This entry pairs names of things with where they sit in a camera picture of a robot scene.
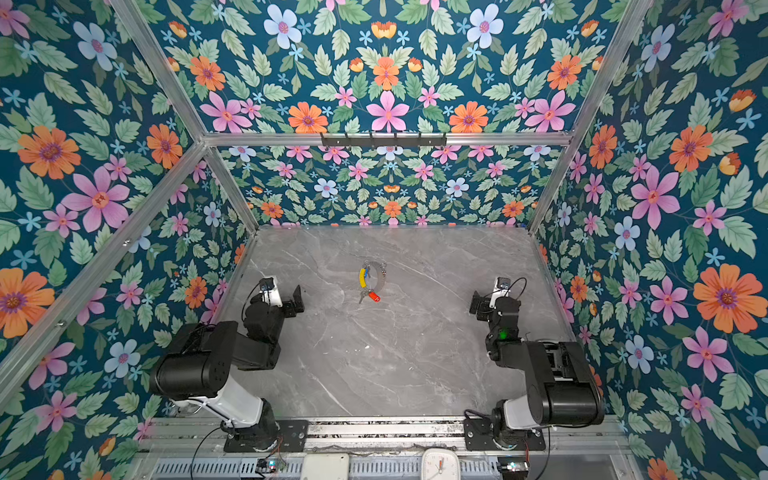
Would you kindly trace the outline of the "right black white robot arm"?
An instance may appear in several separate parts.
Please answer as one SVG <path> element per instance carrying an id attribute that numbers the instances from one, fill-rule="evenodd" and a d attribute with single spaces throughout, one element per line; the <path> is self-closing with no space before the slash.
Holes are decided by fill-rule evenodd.
<path id="1" fill-rule="evenodd" d="M 526 340 L 519 330 L 522 302 L 497 290 L 473 293 L 469 312 L 485 322 L 486 353 L 498 367 L 523 375 L 525 390 L 502 399 L 489 415 L 471 413 L 486 422 L 479 434 L 507 449 L 529 431 L 543 427 L 586 428 L 605 418 L 603 395 L 591 373 L 583 348 L 576 342 Z"/>

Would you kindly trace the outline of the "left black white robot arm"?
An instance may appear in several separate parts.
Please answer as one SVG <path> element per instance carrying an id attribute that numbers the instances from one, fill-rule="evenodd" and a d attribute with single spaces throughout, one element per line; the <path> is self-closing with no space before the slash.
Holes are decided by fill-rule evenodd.
<path id="1" fill-rule="evenodd" d="M 273 277 L 261 279 L 239 322 L 180 328 L 152 370 L 150 391 L 181 408 L 197 406 L 218 417 L 227 452 L 287 448 L 285 442 L 306 425 L 281 425 L 269 401 L 248 392 L 231 370 L 274 369 L 284 322 L 304 311 L 300 287 L 284 300 Z"/>

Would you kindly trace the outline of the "red capped key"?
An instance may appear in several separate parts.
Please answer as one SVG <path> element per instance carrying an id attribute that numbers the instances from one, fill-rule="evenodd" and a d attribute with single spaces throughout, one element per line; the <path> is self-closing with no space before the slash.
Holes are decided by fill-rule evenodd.
<path id="1" fill-rule="evenodd" d="M 375 303 L 378 303 L 381 301 L 381 297 L 374 290 L 362 291 L 359 302 L 362 303 L 365 299 L 370 299 Z"/>

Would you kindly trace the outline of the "grey yellow keyring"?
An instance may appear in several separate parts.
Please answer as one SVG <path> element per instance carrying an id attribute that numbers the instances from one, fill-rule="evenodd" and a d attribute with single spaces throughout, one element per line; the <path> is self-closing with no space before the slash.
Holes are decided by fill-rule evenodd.
<path id="1" fill-rule="evenodd" d="M 386 264 L 374 260 L 366 260 L 358 275 L 360 288 L 365 295 L 378 294 L 383 289 L 386 279 Z"/>

